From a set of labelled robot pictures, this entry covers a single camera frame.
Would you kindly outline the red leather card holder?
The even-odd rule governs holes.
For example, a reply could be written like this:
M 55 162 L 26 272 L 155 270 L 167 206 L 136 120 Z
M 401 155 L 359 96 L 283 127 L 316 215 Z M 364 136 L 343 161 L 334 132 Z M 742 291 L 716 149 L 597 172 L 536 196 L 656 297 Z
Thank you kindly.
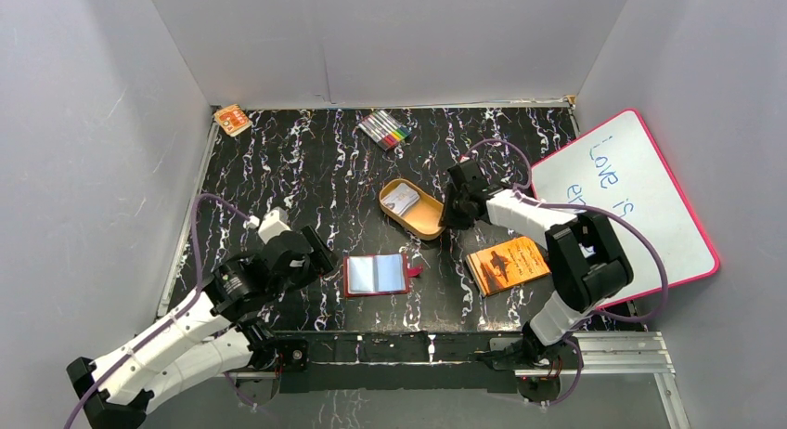
M 342 266 L 346 297 L 403 294 L 423 266 L 410 265 L 403 253 L 345 256 Z

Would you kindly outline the yellow oval tray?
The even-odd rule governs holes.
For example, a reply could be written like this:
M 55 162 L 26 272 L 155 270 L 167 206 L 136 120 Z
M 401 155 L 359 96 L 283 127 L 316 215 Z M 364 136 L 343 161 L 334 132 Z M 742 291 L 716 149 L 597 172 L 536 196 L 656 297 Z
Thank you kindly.
M 392 208 L 394 201 L 389 200 L 389 197 L 401 192 L 402 187 L 406 187 L 406 193 L 413 191 L 416 199 L 403 212 L 397 213 Z M 409 180 L 395 178 L 389 181 L 381 189 L 378 201 L 386 215 L 421 240 L 433 241 L 445 230 L 445 227 L 440 225 L 443 204 Z

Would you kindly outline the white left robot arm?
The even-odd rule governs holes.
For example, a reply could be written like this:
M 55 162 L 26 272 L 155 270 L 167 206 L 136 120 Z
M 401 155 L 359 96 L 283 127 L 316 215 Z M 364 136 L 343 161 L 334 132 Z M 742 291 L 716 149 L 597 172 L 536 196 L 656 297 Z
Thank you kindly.
M 163 318 L 118 349 L 78 357 L 67 374 L 93 428 L 138 428 L 160 404 L 216 375 L 265 370 L 279 356 L 275 335 L 258 318 L 283 293 L 320 280 L 339 257 L 315 230 L 274 225 L 263 245 L 218 266 Z

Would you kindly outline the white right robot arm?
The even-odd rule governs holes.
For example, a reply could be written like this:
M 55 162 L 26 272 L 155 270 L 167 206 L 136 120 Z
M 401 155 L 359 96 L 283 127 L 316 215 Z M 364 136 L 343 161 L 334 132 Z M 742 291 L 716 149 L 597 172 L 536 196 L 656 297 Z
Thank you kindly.
M 513 187 L 490 182 L 473 160 L 448 169 L 443 226 L 468 229 L 478 221 L 511 229 L 545 250 L 554 291 L 523 326 L 523 357 L 545 368 L 559 342 L 603 300 L 629 285 L 634 273 L 610 219 L 548 208 Z

